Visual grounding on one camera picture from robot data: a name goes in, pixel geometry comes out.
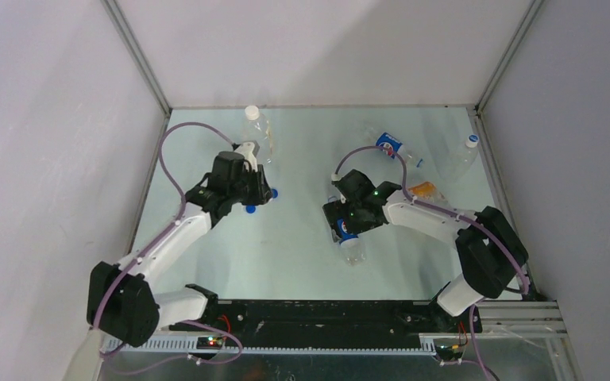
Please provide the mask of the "clear unlabelled plastic bottle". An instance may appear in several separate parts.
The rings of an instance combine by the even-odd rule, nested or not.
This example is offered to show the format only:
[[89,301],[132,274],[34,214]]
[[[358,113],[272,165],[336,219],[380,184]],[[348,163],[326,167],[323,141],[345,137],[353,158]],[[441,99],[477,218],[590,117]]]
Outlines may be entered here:
[[468,148],[465,141],[466,139],[453,149],[442,163],[439,174],[446,182],[457,182],[472,167],[478,156],[478,146]]

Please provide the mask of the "white bottle cap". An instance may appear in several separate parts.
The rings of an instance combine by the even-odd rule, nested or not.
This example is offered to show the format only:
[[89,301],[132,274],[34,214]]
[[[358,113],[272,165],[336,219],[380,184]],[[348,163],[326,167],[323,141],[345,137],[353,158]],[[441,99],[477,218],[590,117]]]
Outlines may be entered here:
[[480,137],[476,134],[471,134],[466,138],[465,145],[468,148],[476,148],[480,143]]
[[245,107],[245,117],[249,121],[255,121],[260,116],[261,116],[261,111],[257,106],[251,105],[251,106]]

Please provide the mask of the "cream label clear bottle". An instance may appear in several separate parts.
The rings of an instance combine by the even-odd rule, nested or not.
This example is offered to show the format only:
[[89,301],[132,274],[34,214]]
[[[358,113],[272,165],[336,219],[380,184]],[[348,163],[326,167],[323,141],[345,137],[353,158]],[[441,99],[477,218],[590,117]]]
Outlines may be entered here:
[[255,121],[249,121],[245,117],[242,128],[243,140],[254,140],[260,146],[257,159],[260,164],[266,165],[273,161],[276,145],[272,135],[272,127],[266,115],[261,111],[261,116]]

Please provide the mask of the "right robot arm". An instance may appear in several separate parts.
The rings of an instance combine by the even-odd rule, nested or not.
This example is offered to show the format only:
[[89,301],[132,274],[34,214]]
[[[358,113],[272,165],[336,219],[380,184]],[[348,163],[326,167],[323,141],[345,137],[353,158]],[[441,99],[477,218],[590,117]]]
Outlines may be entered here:
[[359,237],[384,225],[403,226],[426,234],[456,250],[461,274],[434,298],[431,324],[449,332],[462,313],[477,302],[498,298],[521,275],[528,252],[504,214],[487,206],[480,212],[435,205],[397,183],[375,186],[358,170],[331,176],[340,196],[322,210],[341,241]]

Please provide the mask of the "orange label plastic bottle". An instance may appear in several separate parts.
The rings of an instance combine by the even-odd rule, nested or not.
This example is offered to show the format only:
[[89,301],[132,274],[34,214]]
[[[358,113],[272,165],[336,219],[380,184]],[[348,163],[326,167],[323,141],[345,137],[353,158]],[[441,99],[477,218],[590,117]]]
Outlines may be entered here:
[[414,185],[409,187],[408,191],[421,201],[429,202],[430,204],[444,208],[450,208],[447,198],[431,182],[423,182]]

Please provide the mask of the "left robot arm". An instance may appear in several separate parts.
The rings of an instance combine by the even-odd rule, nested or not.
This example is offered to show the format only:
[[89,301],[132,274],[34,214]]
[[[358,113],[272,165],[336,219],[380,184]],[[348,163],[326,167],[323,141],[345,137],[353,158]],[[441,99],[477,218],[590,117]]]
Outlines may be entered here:
[[139,347],[157,330],[183,321],[204,331],[218,324],[214,293],[185,286],[154,294],[152,288],[234,205],[261,206],[272,199],[264,167],[249,147],[236,145],[232,152],[217,154],[211,171],[180,193],[180,209],[151,243],[115,264],[100,262],[92,269],[87,301],[92,328]]

